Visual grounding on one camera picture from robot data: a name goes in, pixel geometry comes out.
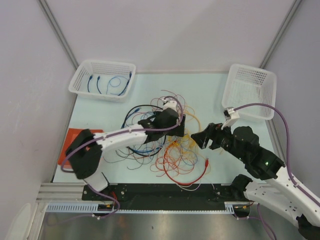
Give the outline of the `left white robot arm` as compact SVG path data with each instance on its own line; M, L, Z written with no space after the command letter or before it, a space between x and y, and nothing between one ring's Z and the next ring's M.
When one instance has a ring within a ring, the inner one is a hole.
M100 200L110 196L109 181L101 168L104 153L156 142L164 136L182 137L185 131L185 115L172 108L157 111L153 116L136 124L112 132L92 133L82 130L65 151L64 161L71 165L71 173L93 189Z

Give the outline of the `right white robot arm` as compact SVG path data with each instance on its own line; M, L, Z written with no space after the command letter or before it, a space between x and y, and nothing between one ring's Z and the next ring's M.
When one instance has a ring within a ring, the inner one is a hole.
M255 179L265 181L280 194L258 185L247 178L246 183L237 183L230 188L231 196L242 201L244 198L258 202L281 215L298 228L307 240L320 238L320 199L301 181L289 175L289 168L273 152L259 144L259 137L249 126L234 130L223 127L221 123L210 123L207 128L191 135L201 148L224 149L243 162L245 169Z

